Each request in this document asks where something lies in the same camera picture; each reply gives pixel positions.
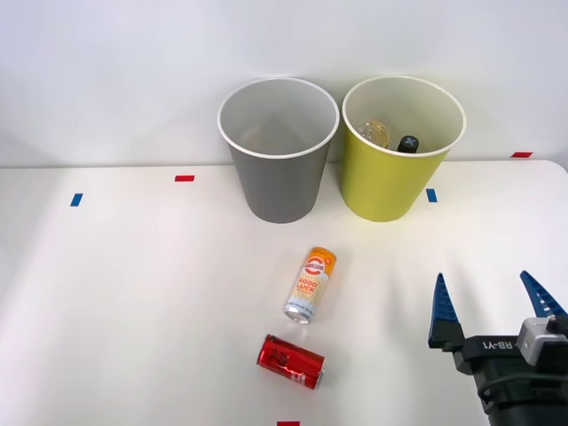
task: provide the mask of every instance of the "drink can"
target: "drink can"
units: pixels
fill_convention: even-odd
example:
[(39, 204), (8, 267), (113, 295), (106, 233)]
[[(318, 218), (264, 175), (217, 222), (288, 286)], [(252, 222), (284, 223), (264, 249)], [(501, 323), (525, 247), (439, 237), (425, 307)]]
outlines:
[(284, 313), (292, 320), (300, 324), (312, 321), (334, 270), (335, 260), (335, 255), (326, 248), (312, 248), (284, 306)]
[(306, 388), (318, 389), (325, 374), (325, 358), (275, 335), (266, 335), (256, 363)]

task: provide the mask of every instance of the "blue tape marker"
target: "blue tape marker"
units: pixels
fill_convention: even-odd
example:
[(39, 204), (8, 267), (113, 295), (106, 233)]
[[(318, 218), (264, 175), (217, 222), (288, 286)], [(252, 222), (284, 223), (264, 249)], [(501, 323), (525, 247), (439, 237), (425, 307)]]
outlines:
[(82, 193), (76, 193), (73, 196), (73, 200), (71, 201), (71, 207), (79, 207), (79, 203), (81, 202), (82, 197)]
[(428, 195), (429, 202), (438, 202), (438, 198), (436, 197), (436, 191), (434, 191), (432, 188), (428, 188), (426, 190), (426, 195)]

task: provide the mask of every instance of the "yellow bin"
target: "yellow bin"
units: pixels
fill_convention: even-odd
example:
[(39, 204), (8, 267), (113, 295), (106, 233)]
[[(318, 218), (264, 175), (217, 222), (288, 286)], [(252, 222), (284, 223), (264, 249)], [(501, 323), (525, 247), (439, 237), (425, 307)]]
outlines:
[[(466, 128), (465, 113), (457, 99), (436, 84), (415, 77), (365, 80), (347, 93), (342, 110), (347, 125), (343, 199), (356, 215), (374, 222), (404, 216)], [(372, 120), (387, 127), (388, 149), (356, 131)], [(406, 135), (418, 138), (416, 154), (397, 152)]]

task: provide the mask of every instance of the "black cable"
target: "black cable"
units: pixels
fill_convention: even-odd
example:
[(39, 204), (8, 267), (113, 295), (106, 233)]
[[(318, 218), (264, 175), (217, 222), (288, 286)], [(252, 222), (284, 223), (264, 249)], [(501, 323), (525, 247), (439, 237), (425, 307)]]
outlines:
[(499, 384), (510, 383), (510, 382), (530, 382), (532, 380), (542, 380), (543, 382), (555, 382), (555, 383), (568, 383), (568, 375), (543, 375), (538, 373), (522, 373), (518, 375), (506, 375), (505, 377), (500, 377), (499, 379), (491, 380), (486, 384), (482, 385), (477, 389), (477, 395), (488, 402), (491, 399), (490, 395), (485, 395), (489, 389), (493, 386)]

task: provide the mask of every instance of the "orange and white can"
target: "orange and white can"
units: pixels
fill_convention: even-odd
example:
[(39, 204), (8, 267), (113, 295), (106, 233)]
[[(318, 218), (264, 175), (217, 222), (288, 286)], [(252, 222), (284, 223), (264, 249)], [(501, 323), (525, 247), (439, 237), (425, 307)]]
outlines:
[(314, 247), (306, 257), (292, 293), (284, 306), (284, 313), (300, 324), (309, 324), (318, 309), (331, 272), (335, 255), (322, 247)]

